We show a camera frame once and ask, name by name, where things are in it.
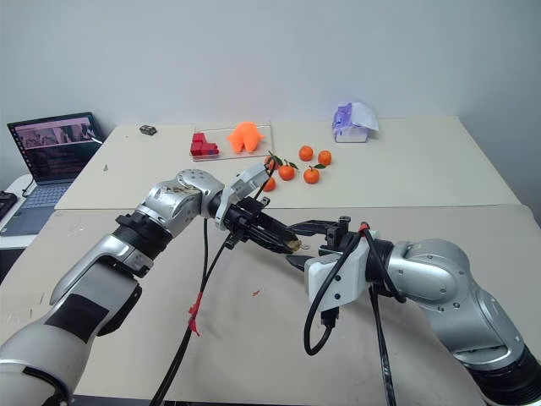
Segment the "white table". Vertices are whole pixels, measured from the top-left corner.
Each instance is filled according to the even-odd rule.
[[[290,182],[278,179],[269,194],[271,206],[397,207],[519,204],[458,118],[391,118],[366,144],[337,144],[329,122],[272,123],[275,153],[295,162],[309,144],[327,149],[333,163],[316,185],[302,173]],[[224,128],[214,124],[214,128]],[[143,135],[135,125],[116,127],[77,177],[57,209],[126,209],[136,207],[158,182],[178,171],[199,168],[225,184],[262,157],[192,162],[193,125],[156,125]],[[198,128],[213,128],[201,124]]]
[[[5,224],[8,223],[9,219],[15,214],[15,212],[19,209],[19,207],[22,206],[22,204],[25,202],[26,198],[23,197],[23,188],[28,186],[30,181],[32,180],[32,175],[29,173],[26,175],[19,176],[14,180],[12,184],[9,185],[9,187],[5,190],[6,192],[15,193],[19,200],[17,200],[17,203],[14,204],[14,206],[8,211],[6,216],[2,219],[0,222],[0,230],[3,228]],[[30,188],[27,190],[27,192],[31,192],[36,186],[36,183],[33,183]],[[0,236],[0,250],[14,250],[18,248],[26,248],[30,245],[30,243],[34,240],[36,237],[36,234],[34,235],[17,235],[13,237],[2,237]]]
[[[0,342],[48,309],[57,280],[126,211],[55,212],[0,286]],[[541,320],[541,230],[524,206],[268,210],[285,223],[350,215],[393,241],[443,238],[469,256],[472,273],[503,305],[534,354]],[[210,254],[224,233],[210,227]],[[202,267],[201,219],[173,240],[140,281],[139,303],[115,333],[95,340],[78,393],[151,398],[188,320]],[[323,239],[303,239],[316,252]],[[479,405],[468,373],[446,352],[411,301],[380,300],[399,404]],[[303,274],[253,243],[226,251],[212,276],[194,337],[167,398],[185,401],[384,405],[374,317],[366,295],[342,308],[320,354],[303,351],[309,303]],[[314,324],[314,339],[321,326]]]

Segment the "robotic arm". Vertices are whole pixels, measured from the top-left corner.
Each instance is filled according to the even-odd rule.
[[[105,236],[55,287],[52,308],[0,347],[2,405],[68,404],[96,336],[114,332],[137,303],[153,260],[195,218],[215,218],[227,229],[227,247],[252,239],[277,253],[300,246],[296,233],[324,233],[319,258],[290,257],[305,271],[311,300],[352,238],[347,218],[287,228],[262,213],[268,200],[249,197],[268,178],[255,165],[224,185],[200,170],[158,184],[133,214],[117,218]],[[474,281],[465,254],[442,240],[399,243],[376,239],[377,252],[401,294],[424,310],[442,343],[468,369],[492,404],[541,401],[541,367],[505,312]],[[351,302],[368,283],[381,283],[374,252],[362,239],[340,269],[319,310]]]

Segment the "white wall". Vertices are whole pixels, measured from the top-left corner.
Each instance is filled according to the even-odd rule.
[[[537,0],[0,1],[2,126],[459,115],[541,220]],[[1,188],[25,167],[0,131]]]

